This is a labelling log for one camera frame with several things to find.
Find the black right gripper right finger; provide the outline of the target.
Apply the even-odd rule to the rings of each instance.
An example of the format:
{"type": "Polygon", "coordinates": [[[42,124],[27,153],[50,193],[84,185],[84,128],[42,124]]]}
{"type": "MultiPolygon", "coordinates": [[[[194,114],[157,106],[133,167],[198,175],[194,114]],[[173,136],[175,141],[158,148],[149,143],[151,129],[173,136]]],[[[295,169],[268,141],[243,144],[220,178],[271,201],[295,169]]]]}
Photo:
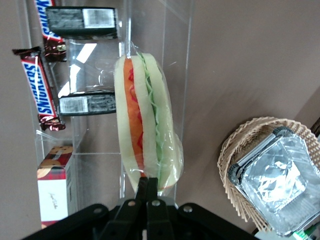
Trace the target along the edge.
{"type": "Polygon", "coordinates": [[[146,192],[148,240],[172,240],[173,228],[165,201],[158,198],[158,179],[149,178],[146,192]]]}

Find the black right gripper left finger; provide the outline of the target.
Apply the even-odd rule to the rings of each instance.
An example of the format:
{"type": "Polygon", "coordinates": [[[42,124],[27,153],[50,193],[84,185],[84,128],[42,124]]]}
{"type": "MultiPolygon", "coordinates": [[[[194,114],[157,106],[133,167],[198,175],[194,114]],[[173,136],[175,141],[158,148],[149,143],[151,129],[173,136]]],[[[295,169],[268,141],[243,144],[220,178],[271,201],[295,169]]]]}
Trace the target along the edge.
{"type": "Polygon", "coordinates": [[[104,227],[101,240],[142,240],[148,178],[141,177],[134,198],[125,200],[104,227]]]}

